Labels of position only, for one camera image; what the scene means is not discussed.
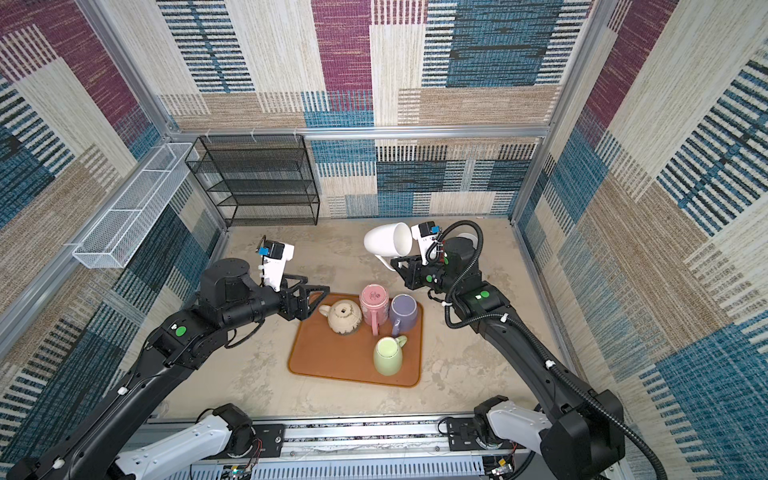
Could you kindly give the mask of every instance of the black wire rack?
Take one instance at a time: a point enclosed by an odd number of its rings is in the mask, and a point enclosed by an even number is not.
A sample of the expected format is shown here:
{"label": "black wire rack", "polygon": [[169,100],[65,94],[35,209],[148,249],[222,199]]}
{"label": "black wire rack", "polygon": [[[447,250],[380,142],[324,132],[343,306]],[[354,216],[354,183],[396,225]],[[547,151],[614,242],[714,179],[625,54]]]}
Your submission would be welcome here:
{"label": "black wire rack", "polygon": [[320,198],[301,135],[199,137],[187,160],[228,227],[317,225]]}

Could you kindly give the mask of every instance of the green mug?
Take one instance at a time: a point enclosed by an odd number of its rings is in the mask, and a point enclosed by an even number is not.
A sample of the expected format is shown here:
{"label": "green mug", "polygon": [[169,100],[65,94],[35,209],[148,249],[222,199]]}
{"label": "green mug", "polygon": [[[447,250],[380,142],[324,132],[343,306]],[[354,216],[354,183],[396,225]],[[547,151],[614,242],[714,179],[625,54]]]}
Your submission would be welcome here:
{"label": "green mug", "polygon": [[392,338],[385,336],[373,349],[373,365],[384,376],[395,375],[402,367],[402,346],[408,338],[405,335]]}

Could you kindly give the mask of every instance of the tray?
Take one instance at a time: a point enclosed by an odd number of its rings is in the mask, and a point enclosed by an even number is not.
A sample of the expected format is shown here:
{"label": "tray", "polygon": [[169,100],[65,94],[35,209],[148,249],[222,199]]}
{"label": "tray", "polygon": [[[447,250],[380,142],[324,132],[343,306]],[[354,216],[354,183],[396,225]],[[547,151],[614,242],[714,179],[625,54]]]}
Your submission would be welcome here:
{"label": "tray", "polygon": [[[353,300],[358,305],[359,296],[331,293],[323,305],[333,305],[339,300]],[[408,341],[402,348],[402,368],[392,376],[384,376],[373,366],[373,349],[383,336],[392,334],[392,322],[379,327],[379,335],[373,336],[371,327],[360,325],[356,332],[339,335],[328,326],[328,319],[319,309],[301,322],[293,350],[288,359],[288,370],[296,375],[316,376],[325,379],[350,382],[376,383],[379,385],[413,387],[422,374],[422,316],[424,309],[417,303],[419,316],[416,325],[403,335]]]}

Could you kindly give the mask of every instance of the white wire basket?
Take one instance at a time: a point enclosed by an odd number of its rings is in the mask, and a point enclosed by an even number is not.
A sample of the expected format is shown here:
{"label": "white wire basket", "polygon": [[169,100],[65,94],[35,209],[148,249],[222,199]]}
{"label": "white wire basket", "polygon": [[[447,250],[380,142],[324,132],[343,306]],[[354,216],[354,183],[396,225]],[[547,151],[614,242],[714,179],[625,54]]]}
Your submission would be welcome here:
{"label": "white wire basket", "polygon": [[197,160],[190,143],[165,144],[74,250],[87,268],[125,268]]}

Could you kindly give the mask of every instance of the pink mug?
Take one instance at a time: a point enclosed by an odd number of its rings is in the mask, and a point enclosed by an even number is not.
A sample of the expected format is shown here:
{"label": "pink mug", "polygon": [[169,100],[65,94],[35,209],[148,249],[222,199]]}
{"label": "pink mug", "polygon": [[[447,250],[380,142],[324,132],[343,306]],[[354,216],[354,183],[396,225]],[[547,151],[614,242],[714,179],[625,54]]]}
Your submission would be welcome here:
{"label": "pink mug", "polygon": [[389,294],[381,285],[371,283],[360,293],[362,318],[373,329],[373,335],[379,335],[379,325],[389,318]]}

